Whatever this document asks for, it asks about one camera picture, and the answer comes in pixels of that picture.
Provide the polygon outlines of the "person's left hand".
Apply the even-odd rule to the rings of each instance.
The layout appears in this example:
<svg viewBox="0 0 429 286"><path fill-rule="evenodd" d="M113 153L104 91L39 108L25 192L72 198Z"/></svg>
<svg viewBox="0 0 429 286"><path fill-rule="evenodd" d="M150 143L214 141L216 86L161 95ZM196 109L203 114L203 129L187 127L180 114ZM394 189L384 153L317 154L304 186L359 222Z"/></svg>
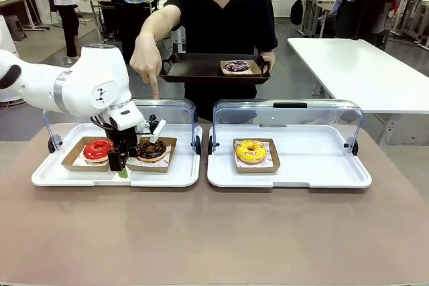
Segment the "person's left hand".
<svg viewBox="0 0 429 286"><path fill-rule="evenodd" d="M271 72L273 70L273 68L275 66L275 62L276 62L275 52L273 52L273 51L260 52L259 55L263 59L263 61L265 62L263 64L263 72L268 72L268 71Z"/></svg>

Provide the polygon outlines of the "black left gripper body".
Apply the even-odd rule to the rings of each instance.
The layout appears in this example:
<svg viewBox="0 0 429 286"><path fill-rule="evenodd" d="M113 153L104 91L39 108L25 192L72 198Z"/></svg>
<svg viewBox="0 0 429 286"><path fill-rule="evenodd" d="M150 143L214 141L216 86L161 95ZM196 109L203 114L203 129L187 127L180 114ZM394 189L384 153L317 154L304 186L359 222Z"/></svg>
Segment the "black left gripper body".
<svg viewBox="0 0 429 286"><path fill-rule="evenodd" d="M115 147L118 147L121 152L129 152L130 149L137 147L137 134L135 127L126 130L118 130L110 128L105 131L106 136L110 139Z"/></svg>

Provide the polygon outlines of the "person's right hand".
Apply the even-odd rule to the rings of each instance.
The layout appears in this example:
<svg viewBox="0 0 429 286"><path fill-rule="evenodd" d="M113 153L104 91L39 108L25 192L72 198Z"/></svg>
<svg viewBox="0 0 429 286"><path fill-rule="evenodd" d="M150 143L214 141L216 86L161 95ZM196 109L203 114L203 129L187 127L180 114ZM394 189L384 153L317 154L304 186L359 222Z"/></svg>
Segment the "person's right hand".
<svg viewBox="0 0 429 286"><path fill-rule="evenodd" d="M158 75L162 59L154 35L141 32L135 40L135 49L130 66L142 77L145 84L151 86L154 98L159 98Z"/></svg>

